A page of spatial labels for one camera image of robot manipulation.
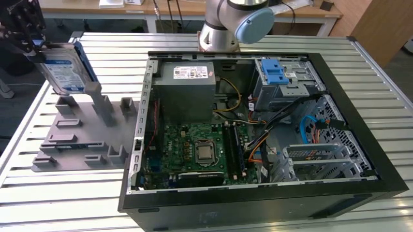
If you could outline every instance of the motherboard chip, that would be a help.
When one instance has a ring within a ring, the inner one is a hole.
[[[212,164],[216,162],[216,143],[214,140],[195,141],[195,162],[198,164]]]
[[[213,147],[199,146],[198,147],[198,159],[212,159],[213,158]]]

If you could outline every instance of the blue latch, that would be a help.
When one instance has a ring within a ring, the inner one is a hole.
[[[280,65],[277,59],[262,59],[264,73],[266,75],[268,83],[270,85],[288,85],[289,79],[284,75],[284,67]]]

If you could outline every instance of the metal workbench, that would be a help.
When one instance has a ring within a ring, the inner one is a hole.
[[[139,100],[147,51],[197,51],[193,34],[85,33],[74,39],[83,43],[103,93],[113,101],[130,96]],[[412,190],[339,218],[204,230],[412,231],[413,105],[359,43],[347,38],[268,36],[257,44],[242,44],[242,51],[322,54]],[[75,98],[79,102],[90,101],[85,95]],[[0,159],[0,231],[141,231],[130,217],[117,210],[123,170],[31,171],[55,118],[56,100],[58,95],[44,84]]]

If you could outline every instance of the power supply label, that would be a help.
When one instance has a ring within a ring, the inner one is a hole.
[[[208,78],[206,66],[177,66],[174,68],[174,79],[204,79]]]
[[[44,65],[62,89],[83,93],[85,83],[81,76],[74,71],[75,66],[70,60],[48,59]]]

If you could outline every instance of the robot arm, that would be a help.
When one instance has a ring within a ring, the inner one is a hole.
[[[209,0],[199,34],[204,51],[236,51],[238,41],[253,44],[272,30],[274,13],[269,0]]]
[[[38,49],[44,41],[44,29],[38,0],[0,0],[0,45],[35,63],[44,62]]]

